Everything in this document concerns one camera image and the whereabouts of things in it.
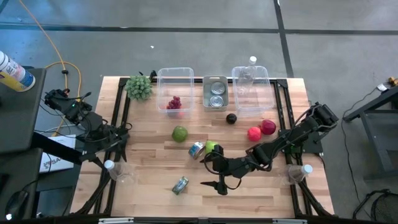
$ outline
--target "wooden table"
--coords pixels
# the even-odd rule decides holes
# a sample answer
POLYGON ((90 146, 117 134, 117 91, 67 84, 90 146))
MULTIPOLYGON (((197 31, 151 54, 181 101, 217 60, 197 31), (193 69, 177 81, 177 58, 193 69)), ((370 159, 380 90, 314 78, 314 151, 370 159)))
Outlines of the wooden table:
MULTIPOLYGON (((96 113, 111 120, 120 77, 104 77, 96 113)), ((308 108, 304 80, 287 79, 295 118, 308 108)), ((265 112, 261 118, 238 118, 233 126, 225 121, 228 113, 234 113, 234 98, 229 87, 229 106, 226 112, 205 113, 201 98, 202 85, 195 84, 195 107, 190 119, 169 119, 160 114, 155 106, 156 87, 150 100, 133 101, 127 121, 132 123, 130 139, 126 146, 127 161, 134 166, 136 183, 116 185, 112 216, 129 217, 244 217, 277 218, 293 217, 292 197, 288 185, 283 184, 285 159, 280 153, 273 163, 271 172, 254 171, 242 178, 240 188, 228 190, 227 196, 217 194, 212 187, 201 185, 203 181, 218 181, 199 160, 188 155, 189 147, 196 141, 207 139, 218 141, 224 147, 226 157, 245 156, 245 150, 253 145, 246 139, 246 131, 257 126, 261 119, 271 119, 279 129, 276 106, 265 112), (172 140, 171 133, 176 125, 188 129, 188 139, 183 143, 172 140), (181 176, 189 179, 187 188, 175 195, 171 189, 181 176)), ((282 97, 284 114, 287 114, 282 97)), ((123 104, 119 110, 119 123, 123 104)), ((272 141, 277 134, 263 136, 262 141, 272 141)), ((321 160, 314 155, 303 155, 304 164, 311 164, 313 172, 307 184, 318 201, 333 213, 330 193, 321 160)), ((84 162, 81 167, 71 212, 77 211, 88 200, 100 179, 100 168, 84 162)), ((227 177, 226 183, 235 186, 238 181, 227 177)), ((298 188, 300 208, 304 212, 303 197, 298 188)), ((108 189, 104 191, 102 206, 106 205, 108 189)))

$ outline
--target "water bottle cap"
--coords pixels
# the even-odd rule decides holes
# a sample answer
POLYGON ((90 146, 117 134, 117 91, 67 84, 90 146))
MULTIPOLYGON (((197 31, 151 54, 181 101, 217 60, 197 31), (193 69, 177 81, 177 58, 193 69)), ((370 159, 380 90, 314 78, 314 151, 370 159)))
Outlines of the water bottle cap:
POLYGON ((113 162, 112 160, 107 160, 107 161, 105 161, 104 166, 105 166, 105 168, 107 168, 107 169, 113 169, 113 167, 114 167, 114 162, 113 162))
POLYGON ((312 173, 312 166, 311 165, 304 165, 304 166, 302 166, 301 167, 301 171, 304 173, 304 174, 310 174, 310 173, 312 173))
POLYGON ((257 58, 255 56, 250 57, 250 64, 254 65, 257 62, 257 58))

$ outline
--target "white paper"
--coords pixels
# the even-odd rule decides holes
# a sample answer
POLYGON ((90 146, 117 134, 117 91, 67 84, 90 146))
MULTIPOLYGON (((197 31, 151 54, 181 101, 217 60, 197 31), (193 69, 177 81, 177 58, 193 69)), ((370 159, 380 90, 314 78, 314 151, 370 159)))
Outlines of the white paper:
MULTIPOLYGON (((49 137, 49 139, 56 141, 60 144, 63 144, 64 146, 70 147, 71 150, 74 150, 76 146, 76 134, 71 134, 68 135, 68 137, 65 136, 57 136, 57 137, 49 137)), ((49 171, 50 168, 50 159, 47 156, 47 153, 43 152, 42 154, 42 162, 40 164, 40 170, 39 173, 45 173, 45 172, 53 172, 56 170, 64 170, 64 169, 71 169, 73 168, 73 163, 65 161, 59 157, 53 156, 49 154, 51 158, 51 170, 49 171)))

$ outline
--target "gray floor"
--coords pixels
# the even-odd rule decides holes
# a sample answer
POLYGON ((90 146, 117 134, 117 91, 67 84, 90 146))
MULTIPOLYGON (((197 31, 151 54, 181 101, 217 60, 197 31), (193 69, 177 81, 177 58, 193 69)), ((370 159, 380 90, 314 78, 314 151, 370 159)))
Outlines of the gray floor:
MULTIPOLYGON (((286 29, 398 30, 396 1, 280 0, 286 29)), ((27 1, 43 24, 115 27, 277 29, 272 0, 85 0, 27 1)), ((0 13, 0 24, 31 24, 18 1, 0 13)), ((149 74, 163 67, 192 67, 195 75, 223 74, 245 65, 250 55, 267 67, 270 77, 286 77, 279 34, 200 32, 71 32, 50 31, 64 60, 83 73, 82 93, 93 94, 95 106, 104 75, 149 74)), ((37 30, 1 30, 0 50, 21 64, 44 67, 58 61, 37 30)), ((396 75, 398 35, 287 35, 294 77, 305 79, 311 101, 326 103, 339 117, 376 85, 396 75)), ((45 90, 63 88, 60 66, 47 73, 45 90)), ((76 94, 77 74, 70 69, 69 87, 76 94)), ((374 98, 374 93, 365 102, 374 98)), ((58 125, 60 119, 40 111, 36 129, 58 125)), ((398 192, 398 179, 364 182, 378 171, 359 120, 345 124, 351 165, 359 197, 374 189, 398 192)), ((335 213, 350 217, 358 205, 349 174, 340 125, 324 140, 326 174, 335 213)), ((65 206, 65 200, 59 202, 65 206)), ((361 212, 361 219, 369 219, 361 212)))

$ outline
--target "small can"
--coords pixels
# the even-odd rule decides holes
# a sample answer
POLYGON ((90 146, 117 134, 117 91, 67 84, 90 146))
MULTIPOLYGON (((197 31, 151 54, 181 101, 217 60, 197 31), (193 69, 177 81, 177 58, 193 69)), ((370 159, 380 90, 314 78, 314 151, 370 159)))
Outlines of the small can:
POLYGON ((0 51, 0 82, 15 91, 23 92, 35 85, 35 77, 0 51))
POLYGON ((195 142, 193 146, 189 149, 188 153, 193 159, 198 159, 198 157, 203 153, 205 145, 202 142, 195 142))
POLYGON ((189 180, 186 177, 181 177, 181 179, 177 182, 177 184, 173 187, 173 192, 178 195, 182 192, 182 190, 187 186, 189 180))
POLYGON ((225 85, 222 82, 215 82, 211 84, 211 92, 215 95, 221 95, 225 92, 225 85))
POLYGON ((224 105, 224 100, 220 96, 212 96, 210 98, 210 106, 220 107, 224 105))

